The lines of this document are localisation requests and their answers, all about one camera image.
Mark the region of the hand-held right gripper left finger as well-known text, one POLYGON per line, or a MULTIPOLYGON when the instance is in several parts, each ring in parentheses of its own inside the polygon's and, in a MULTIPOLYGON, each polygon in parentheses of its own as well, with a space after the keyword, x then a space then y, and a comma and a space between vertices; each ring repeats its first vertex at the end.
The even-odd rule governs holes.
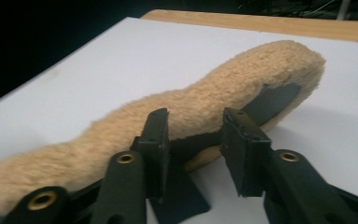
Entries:
POLYGON ((171 148, 168 117, 167 108, 150 112, 141 135, 135 138, 132 147, 142 155, 145 163, 145 192, 148 199, 161 200, 166 191, 171 148))

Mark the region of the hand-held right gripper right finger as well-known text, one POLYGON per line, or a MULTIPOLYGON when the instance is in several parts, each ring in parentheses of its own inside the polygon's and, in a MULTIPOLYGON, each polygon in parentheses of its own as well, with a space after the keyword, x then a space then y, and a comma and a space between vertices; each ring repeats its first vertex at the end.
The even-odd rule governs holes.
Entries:
POLYGON ((225 108, 221 130, 221 154, 242 197, 261 197, 263 162, 271 151, 271 140, 243 111, 225 108))

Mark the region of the tan fleece pad black lining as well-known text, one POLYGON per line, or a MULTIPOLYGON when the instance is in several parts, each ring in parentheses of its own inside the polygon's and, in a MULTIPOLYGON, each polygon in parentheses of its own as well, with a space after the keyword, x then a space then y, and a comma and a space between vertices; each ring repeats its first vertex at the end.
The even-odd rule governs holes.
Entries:
POLYGON ((295 41, 249 49, 219 65, 196 83, 146 96, 93 122, 76 139, 0 161, 0 216, 35 189, 60 186, 76 191, 99 180, 114 154, 129 149, 147 115, 167 108, 172 147, 188 171, 219 157, 208 142, 222 126, 227 107, 243 110, 260 128, 277 125, 317 88, 323 56, 295 41))

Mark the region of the metal stand pole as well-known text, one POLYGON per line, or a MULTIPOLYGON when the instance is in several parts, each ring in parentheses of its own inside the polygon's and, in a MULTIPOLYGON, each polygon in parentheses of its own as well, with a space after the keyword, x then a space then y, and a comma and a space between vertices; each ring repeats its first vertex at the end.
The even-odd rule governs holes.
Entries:
POLYGON ((341 4, 337 12, 338 21, 345 21, 348 18, 350 5, 351 0, 341 0, 341 4))

